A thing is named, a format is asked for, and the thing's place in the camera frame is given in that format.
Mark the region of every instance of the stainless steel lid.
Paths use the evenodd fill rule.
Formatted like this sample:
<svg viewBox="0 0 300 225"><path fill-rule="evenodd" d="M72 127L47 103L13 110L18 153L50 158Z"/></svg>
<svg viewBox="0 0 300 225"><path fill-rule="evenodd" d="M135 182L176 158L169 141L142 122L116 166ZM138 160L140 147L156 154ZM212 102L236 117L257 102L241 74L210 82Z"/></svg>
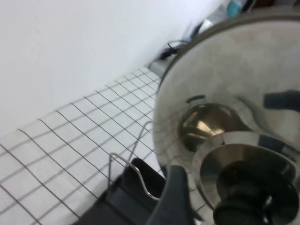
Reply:
<svg viewBox="0 0 300 225"><path fill-rule="evenodd" d="M164 75L153 120L157 158L162 168L186 169L191 204L208 224L232 163L263 166L299 193L299 19L298 10L272 9L223 22ZM296 210L278 224L299 224Z"/></svg>

